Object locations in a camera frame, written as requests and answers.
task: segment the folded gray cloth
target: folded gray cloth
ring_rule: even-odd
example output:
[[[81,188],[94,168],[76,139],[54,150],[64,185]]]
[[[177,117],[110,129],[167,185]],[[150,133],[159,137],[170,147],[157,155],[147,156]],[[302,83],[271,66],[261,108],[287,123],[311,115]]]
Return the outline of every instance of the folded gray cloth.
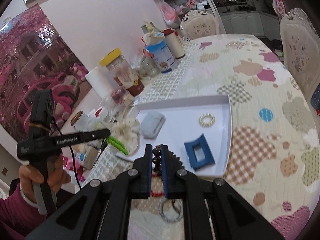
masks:
[[[165,122],[165,116],[157,111],[150,111],[143,119],[140,126],[140,134],[145,139],[155,139]]]

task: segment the pink sleeve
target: pink sleeve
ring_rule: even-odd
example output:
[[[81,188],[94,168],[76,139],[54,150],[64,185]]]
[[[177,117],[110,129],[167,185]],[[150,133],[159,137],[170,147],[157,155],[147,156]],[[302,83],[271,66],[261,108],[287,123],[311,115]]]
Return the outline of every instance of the pink sleeve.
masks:
[[[39,214],[38,209],[24,201],[20,193],[20,184],[7,199],[0,199],[0,221],[19,234],[26,236],[38,227],[46,216]]]

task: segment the human hand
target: human hand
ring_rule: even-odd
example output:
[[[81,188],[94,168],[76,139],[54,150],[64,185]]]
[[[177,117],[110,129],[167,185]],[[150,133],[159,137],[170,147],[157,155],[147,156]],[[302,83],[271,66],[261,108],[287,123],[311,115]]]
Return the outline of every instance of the human hand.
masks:
[[[32,182],[42,184],[44,182],[43,175],[35,167],[27,165],[20,166],[19,177],[23,193],[30,201],[36,203]],[[59,155],[54,163],[54,171],[50,174],[47,183],[49,187],[57,193],[63,184],[69,183],[70,181],[71,177],[63,170],[63,159]]]

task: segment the pink plastic bag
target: pink plastic bag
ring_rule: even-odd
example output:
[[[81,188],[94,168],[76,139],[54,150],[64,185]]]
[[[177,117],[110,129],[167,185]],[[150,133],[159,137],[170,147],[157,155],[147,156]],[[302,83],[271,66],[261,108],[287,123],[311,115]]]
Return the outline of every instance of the pink plastic bag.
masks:
[[[160,1],[159,7],[162,12],[162,16],[163,16],[163,19],[165,20],[165,23],[171,28],[179,28],[181,20],[178,17],[175,9],[172,8],[165,1]]]

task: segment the white scrunchie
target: white scrunchie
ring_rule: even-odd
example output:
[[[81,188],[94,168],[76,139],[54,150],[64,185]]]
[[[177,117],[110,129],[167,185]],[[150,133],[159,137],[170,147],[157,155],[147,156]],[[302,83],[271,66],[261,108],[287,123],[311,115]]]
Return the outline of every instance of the white scrunchie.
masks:
[[[124,118],[112,127],[111,135],[124,144],[128,155],[136,152],[139,146],[140,122],[135,118]]]

